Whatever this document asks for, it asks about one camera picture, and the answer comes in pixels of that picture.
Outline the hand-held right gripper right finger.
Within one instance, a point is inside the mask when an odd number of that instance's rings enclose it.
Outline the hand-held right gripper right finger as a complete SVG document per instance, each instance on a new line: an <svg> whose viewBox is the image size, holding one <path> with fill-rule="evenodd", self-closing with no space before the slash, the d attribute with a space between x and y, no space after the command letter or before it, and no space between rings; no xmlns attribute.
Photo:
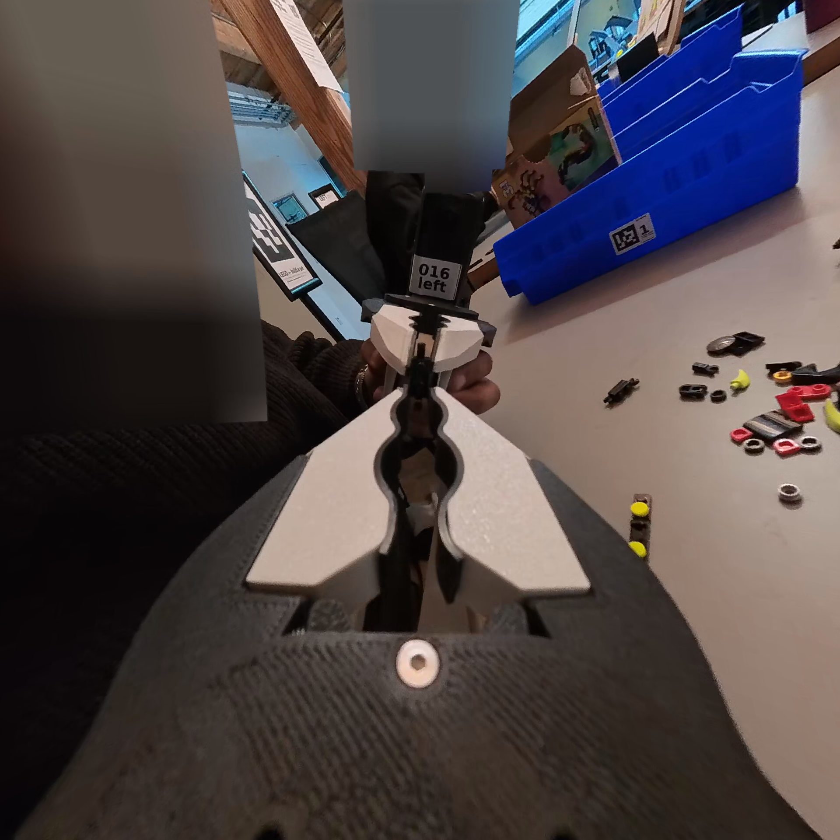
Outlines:
<svg viewBox="0 0 840 840"><path fill-rule="evenodd" d="M591 589L525 454L442 388L435 469L437 581L448 604L508 604Z"/></svg>

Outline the framed wall poster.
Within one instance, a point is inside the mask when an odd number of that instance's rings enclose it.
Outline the framed wall poster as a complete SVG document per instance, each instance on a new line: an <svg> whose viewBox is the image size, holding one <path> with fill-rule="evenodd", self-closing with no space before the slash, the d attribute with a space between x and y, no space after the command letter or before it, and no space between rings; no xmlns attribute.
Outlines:
<svg viewBox="0 0 840 840"><path fill-rule="evenodd" d="M253 252L268 275L290 301L300 299L322 285L322 280L303 256L288 231L242 171L245 202Z"/></svg>

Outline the black office chair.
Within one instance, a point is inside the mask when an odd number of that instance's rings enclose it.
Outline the black office chair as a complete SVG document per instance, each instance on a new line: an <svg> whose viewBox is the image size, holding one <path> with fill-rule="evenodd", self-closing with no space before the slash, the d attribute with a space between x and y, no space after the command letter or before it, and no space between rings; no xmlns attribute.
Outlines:
<svg viewBox="0 0 840 840"><path fill-rule="evenodd" d="M362 303L385 295L385 271L371 244L365 212L362 195L351 191L286 226L322 280L311 301L346 339L369 336Z"/></svg>

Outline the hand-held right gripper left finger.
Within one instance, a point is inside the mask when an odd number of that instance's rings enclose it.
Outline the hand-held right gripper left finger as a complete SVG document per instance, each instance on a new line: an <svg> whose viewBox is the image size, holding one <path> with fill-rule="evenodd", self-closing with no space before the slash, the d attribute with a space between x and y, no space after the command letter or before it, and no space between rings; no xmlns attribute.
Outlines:
<svg viewBox="0 0 840 840"><path fill-rule="evenodd" d="M310 453L248 571L252 590L376 597L380 556L396 532L382 452L397 438L393 392Z"/></svg>

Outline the tall cardboard sheet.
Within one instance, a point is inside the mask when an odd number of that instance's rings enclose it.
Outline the tall cardboard sheet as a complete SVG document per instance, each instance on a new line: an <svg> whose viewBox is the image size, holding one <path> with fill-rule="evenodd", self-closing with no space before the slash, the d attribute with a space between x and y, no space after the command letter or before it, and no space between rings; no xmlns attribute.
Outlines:
<svg viewBox="0 0 840 840"><path fill-rule="evenodd" d="M679 43L679 31L686 3L687 1L641 1L637 32L629 45L635 47L646 37L653 35L658 53L661 56L671 55Z"/></svg>

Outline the black yellow lego spider model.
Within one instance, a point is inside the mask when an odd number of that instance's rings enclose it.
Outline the black yellow lego spider model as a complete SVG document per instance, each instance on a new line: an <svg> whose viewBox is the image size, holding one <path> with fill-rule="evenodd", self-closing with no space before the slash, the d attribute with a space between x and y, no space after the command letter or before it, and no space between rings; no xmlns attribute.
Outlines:
<svg viewBox="0 0 840 840"><path fill-rule="evenodd" d="M627 543L641 560L648 560L652 532L653 498L647 493L633 496Z"/></svg>

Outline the blue plastic bin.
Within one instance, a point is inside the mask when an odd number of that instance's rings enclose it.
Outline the blue plastic bin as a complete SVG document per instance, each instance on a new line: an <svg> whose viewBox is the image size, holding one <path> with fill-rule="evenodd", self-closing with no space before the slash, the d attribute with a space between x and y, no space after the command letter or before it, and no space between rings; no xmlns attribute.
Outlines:
<svg viewBox="0 0 840 840"><path fill-rule="evenodd" d="M804 52L741 47L738 6L607 96L623 161L496 242L511 298L538 305L797 184Z"/></svg>

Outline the person's left hand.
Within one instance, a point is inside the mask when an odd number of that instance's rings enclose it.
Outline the person's left hand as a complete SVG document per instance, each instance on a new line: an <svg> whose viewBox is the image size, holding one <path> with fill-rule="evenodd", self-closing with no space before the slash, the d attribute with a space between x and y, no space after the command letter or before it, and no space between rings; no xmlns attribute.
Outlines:
<svg viewBox="0 0 840 840"><path fill-rule="evenodd" d="M366 377L366 391L369 406L384 395L387 365L369 339L362 342L360 357L369 365ZM449 377L447 392L475 414L483 414L499 403L501 394L498 385L490 379L492 359L486 350L480 350L477 357L456 369Z"/></svg>

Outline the white paper notice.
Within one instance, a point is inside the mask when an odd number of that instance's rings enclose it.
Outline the white paper notice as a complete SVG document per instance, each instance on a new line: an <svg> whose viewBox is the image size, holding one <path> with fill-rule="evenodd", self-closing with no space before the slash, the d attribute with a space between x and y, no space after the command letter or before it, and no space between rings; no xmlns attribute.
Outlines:
<svg viewBox="0 0 840 840"><path fill-rule="evenodd" d="M305 25L295 2L270 1L270 3L317 85L320 88L336 91L340 95L343 94L340 84Z"/></svg>

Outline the black lego clip bar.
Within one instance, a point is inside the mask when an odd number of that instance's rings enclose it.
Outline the black lego clip bar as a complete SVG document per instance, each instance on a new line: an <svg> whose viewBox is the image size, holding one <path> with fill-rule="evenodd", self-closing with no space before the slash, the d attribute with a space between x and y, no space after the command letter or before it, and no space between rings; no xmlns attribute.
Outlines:
<svg viewBox="0 0 840 840"><path fill-rule="evenodd" d="M420 342L406 368L405 434L410 438L429 435L427 402L432 373L433 363L427 357L426 343Z"/></svg>

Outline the person's left forearm black sleeve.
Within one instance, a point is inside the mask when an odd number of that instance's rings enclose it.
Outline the person's left forearm black sleeve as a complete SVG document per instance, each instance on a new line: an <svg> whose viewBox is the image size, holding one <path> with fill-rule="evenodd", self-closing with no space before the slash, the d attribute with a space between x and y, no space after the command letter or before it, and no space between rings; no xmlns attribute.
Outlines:
<svg viewBox="0 0 840 840"><path fill-rule="evenodd" d="M349 421L362 414L354 378L363 365L362 341L332 343L303 332L295 339L261 321L269 417L280 410L313 410L319 417Z"/></svg>

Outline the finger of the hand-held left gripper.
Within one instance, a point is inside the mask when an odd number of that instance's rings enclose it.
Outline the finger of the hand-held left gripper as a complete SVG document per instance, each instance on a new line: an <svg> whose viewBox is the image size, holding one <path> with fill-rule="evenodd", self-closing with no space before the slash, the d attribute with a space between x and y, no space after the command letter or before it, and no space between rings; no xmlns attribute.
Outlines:
<svg viewBox="0 0 840 840"><path fill-rule="evenodd" d="M454 371L474 360L484 342L478 321L447 320L438 331L432 355L433 372Z"/></svg>
<svg viewBox="0 0 840 840"><path fill-rule="evenodd" d="M418 316L416 309L380 308L371 319L371 341L395 373L405 373L413 359Z"/></svg>

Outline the printed cardboard lego box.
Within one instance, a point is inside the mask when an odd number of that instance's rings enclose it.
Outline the printed cardboard lego box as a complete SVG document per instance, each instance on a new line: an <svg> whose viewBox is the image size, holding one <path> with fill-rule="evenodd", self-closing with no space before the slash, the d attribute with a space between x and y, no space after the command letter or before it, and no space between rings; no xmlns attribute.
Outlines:
<svg viewBox="0 0 840 840"><path fill-rule="evenodd" d="M569 46L511 100L491 191L518 229L623 161L585 53Z"/></svg>

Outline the pile of loose lego pieces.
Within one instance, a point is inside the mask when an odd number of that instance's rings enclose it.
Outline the pile of loose lego pieces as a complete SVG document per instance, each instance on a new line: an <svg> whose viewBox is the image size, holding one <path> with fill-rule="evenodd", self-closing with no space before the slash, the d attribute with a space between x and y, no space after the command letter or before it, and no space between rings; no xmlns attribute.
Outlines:
<svg viewBox="0 0 840 840"><path fill-rule="evenodd" d="M679 385L678 399L683 403L723 404L745 393L753 378L744 369L724 386L707 383L720 373L715 359L741 358L763 347L764 336L750 331L724 334L706 347L709 361L692 363L694 381ZM745 419L729 432L730 440L749 455L765 450L788 458L823 450L823 441L815 433L820 417L828 432L839 434L838 383L839 365L820 366L798 360L767 362L764 378L775 388L774 406Z"/></svg>

